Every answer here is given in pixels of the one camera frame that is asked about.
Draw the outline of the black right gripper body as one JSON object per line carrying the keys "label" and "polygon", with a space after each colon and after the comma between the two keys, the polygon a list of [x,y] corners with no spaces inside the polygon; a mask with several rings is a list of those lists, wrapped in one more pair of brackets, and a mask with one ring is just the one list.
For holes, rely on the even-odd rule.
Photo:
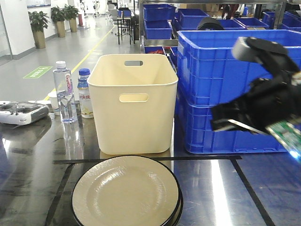
{"label": "black right gripper body", "polygon": [[239,37],[232,54],[237,60],[260,64],[273,76],[271,79],[258,78],[250,83],[246,94],[258,96],[255,102],[258,122],[243,123],[266,132],[267,126],[279,121],[300,124],[301,71],[286,48],[274,41]]}

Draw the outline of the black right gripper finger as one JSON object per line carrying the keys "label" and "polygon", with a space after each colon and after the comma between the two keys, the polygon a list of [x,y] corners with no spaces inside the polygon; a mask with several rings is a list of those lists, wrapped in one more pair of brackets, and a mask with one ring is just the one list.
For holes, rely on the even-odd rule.
{"label": "black right gripper finger", "polygon": [[256,129],[254,126],[247,125],[245,123],[239,122],[234,119],[225,119],[225,120],[211,120],[212,131],[221,132],[221,131],[247,131],[250,133],[267,135],[268,132]]}
{"label": "black right gripper finger", "polygon": [[238,120],[239,122],[258,122],[255,106],[257,98],[258,96],[255,94],[243,94],[229,102],[211,107],[211,122],[229,119]]}

